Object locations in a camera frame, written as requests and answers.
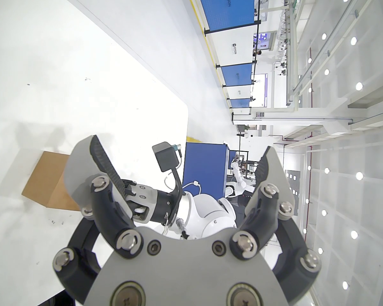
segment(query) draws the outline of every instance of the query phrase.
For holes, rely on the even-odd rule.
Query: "cardboard box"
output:
[[[43,152],[22,195],[47,208],[80,210],[64,187],[64,168],[68,155]]]

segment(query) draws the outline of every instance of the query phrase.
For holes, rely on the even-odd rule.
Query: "red pipe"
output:
[[[309,57],[312,59],[312,50],[311,48],[309,48]],[[312,88],[312,82],[311,82],[311,89],[312,89],[312,92],[311,92],[311,108],[314,106],[314,103],[313,103],[313,91],[314,89]],[[310,159],[309,159],[309,165],[311,166],[312,168],[312,152],[311,152],[311,156],[310,156]],[[308,190],[308,210],[306,212],[306,225],[305,225],[305,229],[308,233],[308,218],[309,218],[309,205],[310,205],[310,202],[311,202],[311,171],[309,171],[309,190]]]

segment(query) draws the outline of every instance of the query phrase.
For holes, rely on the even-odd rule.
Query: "cable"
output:
[[[193,182],[188,183],[187,185],[184,185],[182,187],[182,189],[186,188],[189,185],[195,185],[196,187],[199,187],[199,195],[201,194],[201,185],[200,185],[200,183],[198,183],[197,181],[193,181]]]
[[[180,163],[179,163],[179,165],[176,167],[176,169],[179,169],[179,168],[180,168],[180,166],[182,165],[182,161],[183,161],[183,158],[182,158],[181,153],[179,153],[179,154],[180,154]],[[165,179],[164,179],[163,182],[165,183],[165,186],[166,186],[167,188],[169,188],[170,190],[174,190],[174,188],[170,188],[170,187],[167,185],[167,183],[166,183],[166,180],[167,180],[167,178],[170,176],[170,174],[173,174],[173,172],[170,171],[170,173],[167,174],[167,176],[165,177]]]

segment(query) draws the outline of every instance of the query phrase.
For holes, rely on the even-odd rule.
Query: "white floor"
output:
[[[237,134],[190,0],[69,1],[186,103],[189,136]]]
[[[81,218],[21,196],[41,151],[69,153],[98,134],[121,176],[164,190],[152,145],[184,146],[187,118],[66,0],[0,0],[0,305],[34,306],[62,289],[51,262]]]

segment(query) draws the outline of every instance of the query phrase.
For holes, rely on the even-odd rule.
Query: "white table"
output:
[[[152,145],[186,131],[186,105],[66,0],[0,0],[0,305],[63,289],[51,263],[81,215],[21,196],[43,150],[98,134],[122,178],[165,190]]]

